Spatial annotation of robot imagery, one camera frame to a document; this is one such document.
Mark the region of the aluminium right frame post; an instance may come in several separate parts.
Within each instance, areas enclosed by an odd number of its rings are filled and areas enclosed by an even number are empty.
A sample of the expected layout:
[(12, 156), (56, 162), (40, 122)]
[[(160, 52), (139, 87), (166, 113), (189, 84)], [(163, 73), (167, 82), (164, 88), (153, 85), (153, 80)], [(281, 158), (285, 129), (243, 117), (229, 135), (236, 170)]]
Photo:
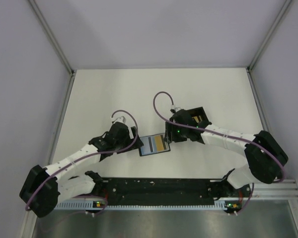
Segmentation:
[(294, 4), (294, 0), (285, 0), (282, 8), (278, 12), (276, 18), (274, 19), (273, 23), (271, 24), (267, 34), (265, 35), (262, 43), (260, 44), (258, 50), (256, 51), (253, 59), (251, 60), (249, 66), (247, 67), (247, 72), (251, 73), (252, 70), (256, 67), (258, 61), (260, 60), (261, 56), (265, 52), (266, 48), (270, 44), (272, 38), (274, 37), (275, 33), (277, 32), (278, 28), (282, 24), (284, 18), (290, 11), (292, 5)]

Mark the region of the aluminium left frame post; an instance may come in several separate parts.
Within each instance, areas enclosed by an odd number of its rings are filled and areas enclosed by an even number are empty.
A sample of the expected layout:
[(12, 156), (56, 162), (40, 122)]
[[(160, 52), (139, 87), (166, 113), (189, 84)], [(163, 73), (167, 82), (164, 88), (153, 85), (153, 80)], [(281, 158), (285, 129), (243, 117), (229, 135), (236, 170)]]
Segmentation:
[(35, 17), (37, 18), (44, 34), (46, 35), (50, 45), (52, 46), (53, 50), (55, 51), (56, 55), (58, 56), (61, 64), (65, 67), (66, 71), (69, 75), (73, 75), (75, 70), (71, 67), (68, 59), (66, 58), (60, 44), (58, 43), (52, 29), (50, 28), (48, 22), (46, 21), (41, 9), (39, 8), (39, 5), (35, 0), (27, 0), (26, 1), (31, 10), (33, 11)]

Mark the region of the aluminium front rail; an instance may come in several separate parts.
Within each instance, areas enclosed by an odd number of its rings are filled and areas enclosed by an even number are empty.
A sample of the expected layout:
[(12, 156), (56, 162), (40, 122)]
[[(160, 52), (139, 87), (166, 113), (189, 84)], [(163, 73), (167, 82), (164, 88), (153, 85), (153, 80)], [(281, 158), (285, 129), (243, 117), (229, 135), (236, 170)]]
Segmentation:
[(255, 184), (252, 199), (257, 200), (292, 200), (298, 199), (298, 186), (294, 179), (281, 183)]

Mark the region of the black plastic card tray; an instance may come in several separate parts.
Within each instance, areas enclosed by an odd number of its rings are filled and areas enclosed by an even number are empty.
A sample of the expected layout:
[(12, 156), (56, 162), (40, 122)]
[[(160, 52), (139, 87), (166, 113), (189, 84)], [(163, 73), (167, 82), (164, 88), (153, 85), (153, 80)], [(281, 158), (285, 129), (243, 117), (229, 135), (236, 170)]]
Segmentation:
[(203, 107), (189, 109), (188, 113), (190, 114), (192, 119), (196, 121), (197, 127), (206, 128), (208, 125), (212, 124), (209, 121)]

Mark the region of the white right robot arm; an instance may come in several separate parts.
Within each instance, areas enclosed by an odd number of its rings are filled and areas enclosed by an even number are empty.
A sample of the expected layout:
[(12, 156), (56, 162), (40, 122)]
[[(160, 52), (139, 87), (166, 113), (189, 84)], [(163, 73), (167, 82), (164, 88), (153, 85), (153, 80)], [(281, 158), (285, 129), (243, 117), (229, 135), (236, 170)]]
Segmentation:
[(202, 109), (171, 110), (172, 117), (166, 126), (166, 141), (183, 142), (191, 140), (204, 145), (218, 146), (243, 156), (247, 163), (230, 170), (223, 179), (222, 191), (234, 196), (244, 185), (262, 182), (272, 184), (282, 177), (281, 168), (288, 162), (288, 156), (267, 131), (244, 134), (212, 124)]

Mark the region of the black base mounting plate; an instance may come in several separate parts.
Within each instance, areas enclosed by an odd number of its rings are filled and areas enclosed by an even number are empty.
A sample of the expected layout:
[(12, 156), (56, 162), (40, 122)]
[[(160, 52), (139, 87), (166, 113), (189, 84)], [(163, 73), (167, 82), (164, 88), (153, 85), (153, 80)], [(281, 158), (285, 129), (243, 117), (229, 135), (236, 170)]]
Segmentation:
[(235, 189), (227, 181), (196, 178), (103, 178), (90, 193), (108, 205), (213, 205), (221, 198), (247, 198), (250, 186)]

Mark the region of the grey blue card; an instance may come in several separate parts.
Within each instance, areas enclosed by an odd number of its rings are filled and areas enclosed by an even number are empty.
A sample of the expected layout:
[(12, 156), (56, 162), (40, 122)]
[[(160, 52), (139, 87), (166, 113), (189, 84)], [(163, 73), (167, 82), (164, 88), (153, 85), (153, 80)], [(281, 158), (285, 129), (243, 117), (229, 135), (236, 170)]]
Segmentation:
[(141, 141), (144, 144), (141, 147), (142, 155), (145, 156), (145, 155), (152, 154), (154, 152), (154, 149), (153, 149), (153, 143), (152, 143), (151, 136), (142, 137)]

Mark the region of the aluminium frame post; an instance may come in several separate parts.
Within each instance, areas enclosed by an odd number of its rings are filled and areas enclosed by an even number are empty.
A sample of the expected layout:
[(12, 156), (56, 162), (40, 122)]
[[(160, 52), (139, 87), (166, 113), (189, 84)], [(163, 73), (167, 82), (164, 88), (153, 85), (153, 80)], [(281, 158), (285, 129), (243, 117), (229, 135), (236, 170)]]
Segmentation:
[(52, 29), (50, 28), (48, 22), (46, 21), (41, 9), (39, 8), (39, 5), (35, 0), (27, 0), (26, 1), (31, 10), (33, 11), (35, 17), (37, 18), (44, 34), (46, 35), (50, 45), (52, 46), (53, 50), (55, 51), (56, 55), (58, 56), (61, 64), (65, 67), (66, 71), (69, 75), (73, 75), (75, 70), (71, 67), (68, 59), (66, 58), (60, 44), (58, 43)]
[(284, 18), (290, 11), (292, 5), (294, 4), (294, 0), (285, 0), (282, 8), (278, 12), (276, 18), (274, 19), (273, 23), (271, 24), (267, 34), (265, 35), (262, 43), (260, 44), (258, 50), (256, 51), (253, 59), (251, 60), (249, 66), (247, 67), (247, 72), (251, 73), (252, 70), (256, 67), (258, 61), (260, 60), (261, 56), (265, 52), (266, 48), (270, 44), (272, 38), (274, 37), (275, 33), (277, 32), (278, 28), (282, 24)]

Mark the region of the black leather card holder wallet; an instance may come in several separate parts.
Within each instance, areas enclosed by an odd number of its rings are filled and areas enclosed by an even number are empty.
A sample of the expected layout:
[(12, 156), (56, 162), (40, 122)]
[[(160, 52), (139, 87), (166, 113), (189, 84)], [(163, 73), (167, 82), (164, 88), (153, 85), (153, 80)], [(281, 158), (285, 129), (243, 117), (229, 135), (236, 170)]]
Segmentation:
[[(155, 135), (150, 135), (151, 136), (151, 139), (152, 139), (152, 143), (153, 143), (153, 149), (154, 149), (154, 152), (152, 153), (152, 154), (149, 154), (149, 155), (155, 155), (155, 154), (160, 154), (160, 153), (165, 153), (165, 152), (169, 152), (169, 151), (171, 151), (171, 149), (170, 149), (170, 146), (169, 146), (169, 144), (164, 140), (164, 143), (165, 143), (165, 146), (166, 146), (166, 150), (165, 151), (162, 151), (162, 152), (157, 152), (156, 151), (156, 146), (155, 146), (155, 142), (154, 142), (154, 136), (156, 136), (156, 135), (160, 135), (160, 134), (155, 134)], [(142, 155), (142, 153), (141, 153), (141, 147), (140, 147), (140, 149), (139, 149), (139, 155), (141, 156), (141, 157), (143, 157), (143, 155)]]

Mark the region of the yellow card black stripe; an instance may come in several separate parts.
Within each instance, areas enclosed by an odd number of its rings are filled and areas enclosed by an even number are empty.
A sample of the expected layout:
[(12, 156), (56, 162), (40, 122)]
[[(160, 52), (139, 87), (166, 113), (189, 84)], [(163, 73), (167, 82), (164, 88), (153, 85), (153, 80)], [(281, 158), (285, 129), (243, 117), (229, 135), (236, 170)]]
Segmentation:
[(162, 152), (166, 150), (166, 146), (165, 146), (162, 134), (154, 136), (154, 142), (155, 142), (157, 152)]

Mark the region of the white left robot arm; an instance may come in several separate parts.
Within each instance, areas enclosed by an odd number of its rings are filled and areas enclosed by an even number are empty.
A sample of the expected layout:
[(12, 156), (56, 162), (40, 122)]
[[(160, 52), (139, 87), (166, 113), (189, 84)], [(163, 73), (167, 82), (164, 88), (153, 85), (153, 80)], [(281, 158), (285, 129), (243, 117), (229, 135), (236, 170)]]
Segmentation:
[(141, 146), (138, 127), (116, 121), (109, 131), (92, 138), (72, 155), (45, 167), (34, 166), (19, 194), (26, 204), (25, 210), (43, 218), (68, 199), (86, 194), (103, 195), (102, 178), (91, 167), (114, 154)]

